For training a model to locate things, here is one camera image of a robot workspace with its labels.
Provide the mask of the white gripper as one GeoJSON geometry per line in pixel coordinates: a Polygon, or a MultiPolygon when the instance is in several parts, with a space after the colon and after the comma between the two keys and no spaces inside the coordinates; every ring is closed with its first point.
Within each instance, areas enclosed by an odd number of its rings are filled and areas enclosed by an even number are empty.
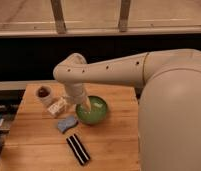
{"type": "Polygon", "coordinates": [[[66,84],[65,99],[70,104],[82,104],[86,111],[91,110],[91,103],[87,99],[87,92],[83,83],[66,84]]]}

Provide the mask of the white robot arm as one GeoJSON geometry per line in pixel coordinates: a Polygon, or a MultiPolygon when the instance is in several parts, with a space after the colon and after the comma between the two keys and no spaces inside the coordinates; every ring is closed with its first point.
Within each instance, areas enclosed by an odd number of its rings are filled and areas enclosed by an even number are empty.
{"type": "Polygon", "coordinates": [[[55,66],[67,100],[85,99],[85,83],[131,86],[138,110],[140,171],[201,171],[201,51],[145,52],[89,64],[73,53],[55,66]]]}

